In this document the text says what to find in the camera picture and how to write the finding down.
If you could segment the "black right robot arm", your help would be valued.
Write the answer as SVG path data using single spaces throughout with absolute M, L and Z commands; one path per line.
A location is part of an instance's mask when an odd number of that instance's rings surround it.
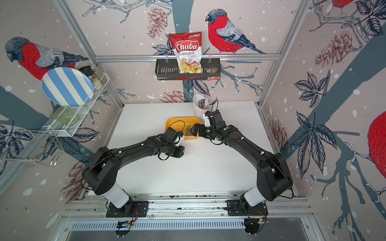
M 190 133 L 211 141 L 220 141 L 236 150 L 257 171 L 255 186 L 240 198 L 240 206 L 245 212 L 265 201 L 273 201 L 286 190 L 293 189 L 288 164 L 281 153 L 273 154 L 254 144 L 235 126 L 227 125 L 218 110 L 207 111 L 204 121 L 204 124 L 193 125 Z

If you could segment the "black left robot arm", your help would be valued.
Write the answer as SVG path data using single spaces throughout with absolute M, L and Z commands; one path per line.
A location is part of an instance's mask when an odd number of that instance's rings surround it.
M 185 151 L 181 146 L 184 138 L 183 132 L 168 128 L 163 134 L 150 136 L 123 148 L 101 147 L 82 172 L 82 178 L 96 195 L 103 196 L 114 207 L 122 209 L 128 205 L 130 196 L 116 183 L 118 171 L 146 157 L 165 154 L 167 158 L 181 158 Z

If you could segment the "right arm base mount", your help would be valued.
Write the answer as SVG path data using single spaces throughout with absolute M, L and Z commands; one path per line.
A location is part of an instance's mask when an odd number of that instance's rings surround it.
M 229 216 L 268 216 L 266 204 L 264 202 L 250 206 L 244 200 L 227 200 L 226 207 Z

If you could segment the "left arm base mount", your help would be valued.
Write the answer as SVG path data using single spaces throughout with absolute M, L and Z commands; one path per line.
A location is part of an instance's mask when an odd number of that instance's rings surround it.
M 109 203 L 106 213 L 107 218 L 145 218 L 148 212 L 148 201 L 128 201 L 122 208 L 116 208 Z

